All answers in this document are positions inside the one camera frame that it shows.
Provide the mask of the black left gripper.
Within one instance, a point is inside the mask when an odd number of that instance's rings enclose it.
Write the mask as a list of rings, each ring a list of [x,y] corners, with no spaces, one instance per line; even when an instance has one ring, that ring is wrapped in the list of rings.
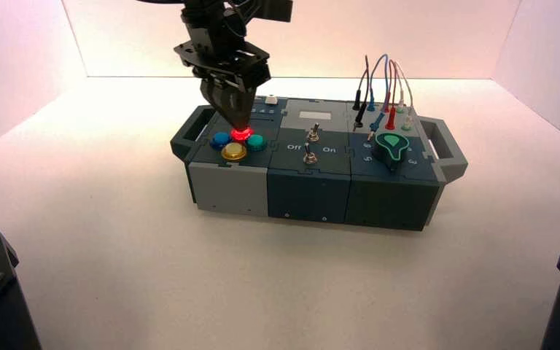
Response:
[[[235,129],[249,127],[259,86],[271,79],[269,53],[245,42],[225,55],[197,51],[191,41],[175,46],[174,52],[192,74],[202,79],[201,93]]]

